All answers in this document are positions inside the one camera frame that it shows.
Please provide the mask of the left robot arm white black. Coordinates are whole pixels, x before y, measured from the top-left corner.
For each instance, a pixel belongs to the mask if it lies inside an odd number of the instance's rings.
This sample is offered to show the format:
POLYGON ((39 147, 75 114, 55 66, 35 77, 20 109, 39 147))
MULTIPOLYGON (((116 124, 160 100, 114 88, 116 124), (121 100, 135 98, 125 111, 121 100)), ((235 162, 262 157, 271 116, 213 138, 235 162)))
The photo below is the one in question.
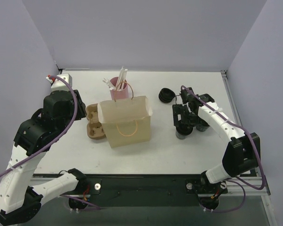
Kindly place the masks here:
POLYGON ((9 161, 12 170, 0 182, 0 223, 3 226, 26 223, 50 200, 67 192, 80 194, 87 189, 87 177, 77 169, 70 169, 47 183, 29 186, 54 139, 84 117, 84 103, 78 91, 57 90, 44 98, 43 108, 21 123, 9 161))

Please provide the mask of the brown paper bag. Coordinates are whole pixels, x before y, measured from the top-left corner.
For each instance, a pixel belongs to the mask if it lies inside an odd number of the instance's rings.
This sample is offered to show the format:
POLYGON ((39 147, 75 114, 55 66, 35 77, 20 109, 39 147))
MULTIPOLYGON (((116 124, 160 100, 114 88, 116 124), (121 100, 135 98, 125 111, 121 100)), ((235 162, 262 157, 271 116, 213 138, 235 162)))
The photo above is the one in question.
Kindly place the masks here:
POLYGON ((148 142, 153 114, 146 96, 106 100, 98 103, 99 122, 111 148, 148 142))

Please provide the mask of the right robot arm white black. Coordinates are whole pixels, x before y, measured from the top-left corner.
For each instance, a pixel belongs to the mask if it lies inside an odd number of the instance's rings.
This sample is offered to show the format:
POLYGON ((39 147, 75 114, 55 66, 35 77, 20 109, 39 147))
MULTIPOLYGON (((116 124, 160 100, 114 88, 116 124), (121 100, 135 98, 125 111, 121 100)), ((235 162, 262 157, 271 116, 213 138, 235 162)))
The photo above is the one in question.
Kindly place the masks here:
POLYGON ((181 104, 174 104, 173 122, 178 139, 185 139, 193 129, 206 131, 212 128, 226 144, 221 162, 200 176, 200 188, 212 191, 216 184, 259 168, 260 138, 234 123, 209 94, 196 95, 192 88, 181 86, 181 104))

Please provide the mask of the dark translucent coffee cup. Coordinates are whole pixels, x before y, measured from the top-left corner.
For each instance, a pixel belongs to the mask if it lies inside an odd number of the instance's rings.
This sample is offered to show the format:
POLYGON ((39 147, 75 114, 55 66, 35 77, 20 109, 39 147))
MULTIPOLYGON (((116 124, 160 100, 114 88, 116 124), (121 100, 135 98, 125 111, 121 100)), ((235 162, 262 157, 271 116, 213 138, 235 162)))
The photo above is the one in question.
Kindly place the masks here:
POLYGON ((187 129, 176 127, 175 135, 178 139, 186 139, 192 132, 193 128, 190 127, 188 127, 187 129))

